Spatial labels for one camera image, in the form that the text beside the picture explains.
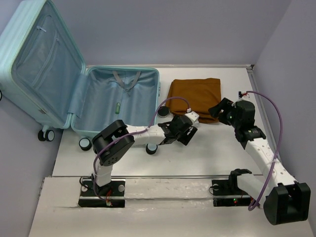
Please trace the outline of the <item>round black tin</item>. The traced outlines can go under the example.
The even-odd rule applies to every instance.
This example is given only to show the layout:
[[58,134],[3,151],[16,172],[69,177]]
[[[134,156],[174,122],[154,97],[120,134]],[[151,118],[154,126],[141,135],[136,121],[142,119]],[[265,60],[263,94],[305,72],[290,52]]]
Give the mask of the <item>round black tin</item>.
[[161,118],[166,118],[170,114],[170,110],[167,106],[161,106],[158,110],[158,116]]

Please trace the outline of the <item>brown cloth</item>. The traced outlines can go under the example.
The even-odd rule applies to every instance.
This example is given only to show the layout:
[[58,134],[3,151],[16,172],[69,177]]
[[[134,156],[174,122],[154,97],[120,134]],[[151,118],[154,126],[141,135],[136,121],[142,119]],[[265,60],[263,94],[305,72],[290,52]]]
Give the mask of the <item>brown cloth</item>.
[[216,123],[208,109],[216,106],[221,100],[221,81],[215,78],[207,79],[175,79],[167,95],[170,100],[166,106],[174,115],[183,115],[187,111],[187,103],[199,115],[200,123]]

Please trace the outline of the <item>green small tube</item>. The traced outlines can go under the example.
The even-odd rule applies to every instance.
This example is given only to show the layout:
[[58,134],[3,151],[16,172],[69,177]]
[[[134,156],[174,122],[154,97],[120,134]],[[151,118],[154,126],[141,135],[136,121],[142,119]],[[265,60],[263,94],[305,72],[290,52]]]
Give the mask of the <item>green small tube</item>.
[[116,103],[115,114],[119,114],[119,113],[120,113],[120,106],[121,106],[121,103],[120,103],[120,102],[117,102],[117,103]]

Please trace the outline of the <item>light blue hard-shell suitcase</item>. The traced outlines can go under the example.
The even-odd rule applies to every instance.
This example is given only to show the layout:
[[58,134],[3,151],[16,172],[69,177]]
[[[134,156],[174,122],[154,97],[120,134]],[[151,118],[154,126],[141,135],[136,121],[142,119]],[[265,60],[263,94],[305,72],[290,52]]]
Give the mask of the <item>light blue hard-shell suitcase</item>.
[[154,68],[88,67],[54,3],[24,0],[0,36],[0,94],[41,124],[40,141],[70,128],[87,151],[115,120],[155,124],[160,81]]

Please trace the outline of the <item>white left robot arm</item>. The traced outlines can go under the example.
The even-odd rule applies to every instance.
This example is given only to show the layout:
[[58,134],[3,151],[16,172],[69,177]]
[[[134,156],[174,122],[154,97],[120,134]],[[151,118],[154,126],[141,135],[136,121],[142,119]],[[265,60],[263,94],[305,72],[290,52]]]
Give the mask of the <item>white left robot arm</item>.
[[156,125],[131,126],[118,119],[92,139],[96,158],[93,161],[92,189],[97,197],[106,195],[111,183],[113,165],[132,147],[168,145],[178,141],[187,145],[197,131],[199,115],[189,112]]

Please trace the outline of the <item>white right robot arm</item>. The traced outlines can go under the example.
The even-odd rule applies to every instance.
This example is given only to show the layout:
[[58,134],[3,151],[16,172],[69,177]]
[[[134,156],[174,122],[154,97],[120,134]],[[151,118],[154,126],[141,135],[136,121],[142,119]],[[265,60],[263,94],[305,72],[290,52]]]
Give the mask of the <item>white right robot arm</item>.
[[264,132],[255,125],[255,106],[252,102],[227,98],[210,108],[209,113],[221,123],[234,128],[242,148],[259,167],[265,181],[257,180],[248,169],[230,172],[227,188],[231,193],[241,191],[252,197],[249,210],[257,206],[272,225],[306,221],[309,215],[311,189],[298,182],[282,165],[270,148]]

